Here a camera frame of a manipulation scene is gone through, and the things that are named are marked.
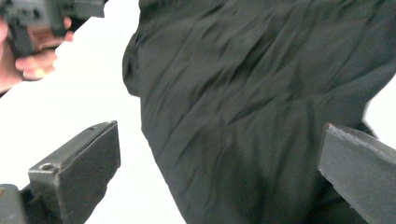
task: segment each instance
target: black cloth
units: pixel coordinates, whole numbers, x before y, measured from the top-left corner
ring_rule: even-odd
[[[394,0],[140,0],[123,60],[188,223],[364,223],[320,175],[396,72]]]

